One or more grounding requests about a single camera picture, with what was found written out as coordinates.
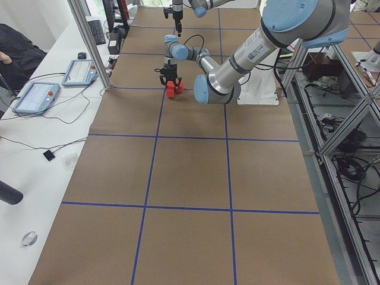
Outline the black power adapter box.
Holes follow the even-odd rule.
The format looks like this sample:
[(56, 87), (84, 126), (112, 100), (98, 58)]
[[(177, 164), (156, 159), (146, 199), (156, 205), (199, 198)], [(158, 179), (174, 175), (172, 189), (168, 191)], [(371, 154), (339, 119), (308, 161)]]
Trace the black power adapter box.
[(118, 55), (121, 48), (121, 37), (119, 33), (109, 33), (108, 51), (110, 55)]

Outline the near blue teach pendant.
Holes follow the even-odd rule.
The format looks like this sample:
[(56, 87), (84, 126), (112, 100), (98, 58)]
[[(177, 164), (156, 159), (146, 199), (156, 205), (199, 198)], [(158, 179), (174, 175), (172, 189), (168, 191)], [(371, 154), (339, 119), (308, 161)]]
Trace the near blue teach pendant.
[(52, 105), (59, 91), (58, 83), (31, 83), (12, 111), (18, 115), (40, 115)]

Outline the clear plastic lid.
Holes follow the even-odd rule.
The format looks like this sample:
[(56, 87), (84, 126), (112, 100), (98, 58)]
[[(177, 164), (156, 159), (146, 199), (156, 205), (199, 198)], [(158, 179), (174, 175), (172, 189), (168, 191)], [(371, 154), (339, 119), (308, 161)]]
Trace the clear plastic lid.
[(62, 165), (66, 171), (74, 170), (78, 161), (78, 154), (71, 153), (62, 158)]

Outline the small black square sensor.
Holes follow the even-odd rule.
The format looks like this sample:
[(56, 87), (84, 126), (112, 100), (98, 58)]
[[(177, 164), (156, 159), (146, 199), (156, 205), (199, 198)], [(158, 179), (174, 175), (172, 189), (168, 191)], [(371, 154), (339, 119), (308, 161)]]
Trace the small black square sensor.
[(55, 154), (54, 154), (54, 152), (51, 151), (51, 150), (46, 150), (46, 151), (43, 153), (43, 155), (44, 155), (44, 157), (45, 157), (45, 159), (46, 159), (47, 161), (51, 161), (51, 160), (53, 160), (53, 159), (56, 157)]

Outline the far blue teach pendant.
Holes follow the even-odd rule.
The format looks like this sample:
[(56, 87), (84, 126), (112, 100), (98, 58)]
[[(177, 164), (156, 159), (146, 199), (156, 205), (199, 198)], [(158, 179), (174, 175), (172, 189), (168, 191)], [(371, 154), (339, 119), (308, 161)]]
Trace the far blue teach pendant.
[(96, 67), (91, 59), (76, 59), (70, 62), (62, 85), (64, 87), (87, 87), (96, 77)]

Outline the black keyboard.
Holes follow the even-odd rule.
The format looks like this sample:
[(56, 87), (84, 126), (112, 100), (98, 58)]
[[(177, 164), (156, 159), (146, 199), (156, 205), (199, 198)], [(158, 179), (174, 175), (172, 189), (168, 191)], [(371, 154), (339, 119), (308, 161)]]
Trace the black keyboard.
[(93, 39), (96, 45), (103, 45), (106, 43), (105, 34), (103, 32), (102, 23), (100, 20), (90, 20), (87, 22)]

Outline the aluminium side frame rail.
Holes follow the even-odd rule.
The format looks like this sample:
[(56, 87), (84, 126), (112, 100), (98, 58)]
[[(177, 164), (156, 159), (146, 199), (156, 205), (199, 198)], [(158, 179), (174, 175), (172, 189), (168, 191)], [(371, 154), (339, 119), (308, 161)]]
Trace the aluminium side frame rail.
[[(327, 187), (356, 284), (379, 283), (379, 14), (350, 14), (348, 38), (327, 50), (295, 47), (283, 84), (298, 105), (311, 139), (315, 167)], [(308, 53), (338, 60), (341, 71), (308, 81)]]

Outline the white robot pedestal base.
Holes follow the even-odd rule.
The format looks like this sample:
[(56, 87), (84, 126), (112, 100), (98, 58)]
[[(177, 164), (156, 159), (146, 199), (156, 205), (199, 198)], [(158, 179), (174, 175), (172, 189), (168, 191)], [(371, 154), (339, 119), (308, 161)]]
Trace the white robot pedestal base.
[(239, 105), (273, 105), (279, 100), (273, 70), (253, 69), (239, 80), (241, 92), (237, 99)]

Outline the person in black clothing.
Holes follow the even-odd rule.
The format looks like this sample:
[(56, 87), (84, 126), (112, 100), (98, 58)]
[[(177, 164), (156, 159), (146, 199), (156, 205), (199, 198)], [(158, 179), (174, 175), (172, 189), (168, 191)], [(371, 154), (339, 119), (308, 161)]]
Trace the person in black clothing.
[(47, 53), (25, 35), (1, 24), (1, 87), (21, 90)]

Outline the black computer mouse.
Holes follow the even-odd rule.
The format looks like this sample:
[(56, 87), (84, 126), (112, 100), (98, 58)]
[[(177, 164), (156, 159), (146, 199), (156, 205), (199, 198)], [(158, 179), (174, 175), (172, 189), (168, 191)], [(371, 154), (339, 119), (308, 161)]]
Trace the black computer mouse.
[(78, 59), (87, 59), (87, 54), (85, 52), (79, 52), (77, 58)]

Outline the brown cardboard box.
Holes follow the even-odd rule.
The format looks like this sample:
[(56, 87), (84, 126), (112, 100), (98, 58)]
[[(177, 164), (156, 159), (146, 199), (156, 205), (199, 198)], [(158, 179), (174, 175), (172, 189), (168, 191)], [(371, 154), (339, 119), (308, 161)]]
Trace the brown cardboard box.
[(338, 60), (332, 60), (324, 53), (310, 52), (302, 71), (308, 81), (315, 81), (323, 76), (336, 76), (341, 71), (341, 65)]

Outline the black monitor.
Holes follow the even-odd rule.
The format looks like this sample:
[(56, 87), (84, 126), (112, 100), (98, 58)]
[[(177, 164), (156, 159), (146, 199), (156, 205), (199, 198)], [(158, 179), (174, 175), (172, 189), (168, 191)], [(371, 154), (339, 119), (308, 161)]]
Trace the black monitor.
[(104, 14), (106, 16), (107, 26), (109, 33), (114, 32), (115, 24), (115, 1), (114, 0), (102, 0)]

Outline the clear round plastic cap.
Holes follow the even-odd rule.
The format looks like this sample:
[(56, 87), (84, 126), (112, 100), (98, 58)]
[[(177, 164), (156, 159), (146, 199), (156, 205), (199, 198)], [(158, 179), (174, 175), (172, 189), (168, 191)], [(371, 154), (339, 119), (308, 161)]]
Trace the clear round plastic cap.
[(21, 248), (26, 248), (32, 246), (36, 243), (38, 238), (38, 234), (35, 231), (27, 232), (22, 238), (20, 242)]

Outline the blue teach pendant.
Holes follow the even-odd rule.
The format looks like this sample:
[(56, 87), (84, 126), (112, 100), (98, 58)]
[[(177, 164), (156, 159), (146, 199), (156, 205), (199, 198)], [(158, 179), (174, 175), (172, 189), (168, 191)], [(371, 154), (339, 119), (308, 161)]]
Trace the blue teach pendant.
[(12, 111), (18, 115), (40, 115), (52, 105), (59, 91), (58, 83), (31, 83)]
[(62, 85), (64, 87), (87, 87), (96, 77), (96, 67), (91, 59), (76, 59), (70, 62)]

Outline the red block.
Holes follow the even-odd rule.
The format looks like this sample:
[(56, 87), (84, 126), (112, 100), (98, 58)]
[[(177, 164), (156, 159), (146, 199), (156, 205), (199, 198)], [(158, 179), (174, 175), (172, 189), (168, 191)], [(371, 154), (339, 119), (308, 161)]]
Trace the red block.
[(176, 97), (178, 89), (173, 81), (168, 81), (166, 84), (166, 97), (173, 99)]
[(184, 83), (181, 81), (176, 89), (176, 94), (181, 94), (184, 91)]

